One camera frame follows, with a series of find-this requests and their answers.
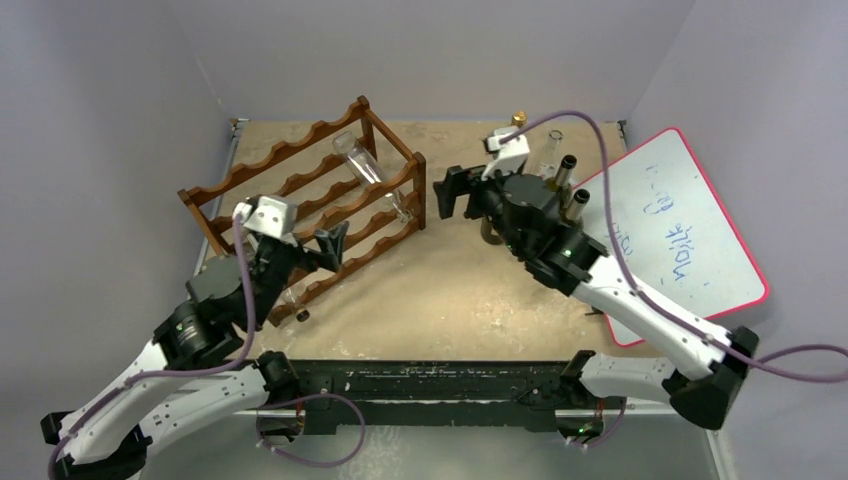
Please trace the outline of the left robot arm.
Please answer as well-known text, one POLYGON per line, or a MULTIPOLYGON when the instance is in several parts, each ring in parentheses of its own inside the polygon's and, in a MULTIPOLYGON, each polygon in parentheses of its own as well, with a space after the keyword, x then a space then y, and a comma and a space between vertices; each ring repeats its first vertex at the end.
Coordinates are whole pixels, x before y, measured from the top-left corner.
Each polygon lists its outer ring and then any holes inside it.
POLYGON ((41 421, 51 479, 133 479, 155 450, 239 410, 292 405, 299 378, 281 352, 248 354, 298 269, 339 270, 348 223, 317 230, 316 248, 292 233, 237 220, 258 240, 210 259, 188 296, 132 363, 85 406, 41 421))

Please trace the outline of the clear glass wine bottle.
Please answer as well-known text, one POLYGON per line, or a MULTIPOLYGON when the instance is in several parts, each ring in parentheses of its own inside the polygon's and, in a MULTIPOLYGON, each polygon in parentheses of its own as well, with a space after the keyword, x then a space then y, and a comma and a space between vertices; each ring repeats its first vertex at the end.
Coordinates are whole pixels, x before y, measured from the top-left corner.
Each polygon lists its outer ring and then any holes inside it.
POLYGON ((550 179, 556 175, 562 158, 560 155, 560 147, 563 139, 564 135, 558 129, 552 129, 548 132, 543 145, 538 169, 538 173, 543 179, 550 179))

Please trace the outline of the dark green bottle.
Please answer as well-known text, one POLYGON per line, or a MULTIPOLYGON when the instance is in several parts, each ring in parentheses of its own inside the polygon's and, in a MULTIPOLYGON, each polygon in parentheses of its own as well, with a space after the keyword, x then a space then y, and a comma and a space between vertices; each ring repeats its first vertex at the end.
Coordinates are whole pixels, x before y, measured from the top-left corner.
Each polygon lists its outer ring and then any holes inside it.
POLYGON ((566 154, 562 157, 555 174, 549 179, 548 186, 554 192, 565 192, 571 189, 571 176, 577 165, 576 156, 566 154))

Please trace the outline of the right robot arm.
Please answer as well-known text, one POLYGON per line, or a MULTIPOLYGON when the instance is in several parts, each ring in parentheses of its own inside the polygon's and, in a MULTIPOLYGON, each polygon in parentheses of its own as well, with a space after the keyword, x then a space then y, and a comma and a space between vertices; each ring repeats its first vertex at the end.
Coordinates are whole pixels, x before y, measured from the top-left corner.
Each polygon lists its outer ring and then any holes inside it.
POLYGON ((467 219, 485 218, 508 250, 542 285, 628 326, 661 357, 625 360, 588 355, 561 381, 564 399, 584 407, 597 397, 633 397, 669 405, 690 423, 723 427, 746 380, 760 339, 686 310, 640 280, 629 283, 616 256, 563 222, 558 196, 535 175, 483 175, 481 166, 453 166, 433 184, 439 215, 453 216, 466 196, 467 219))

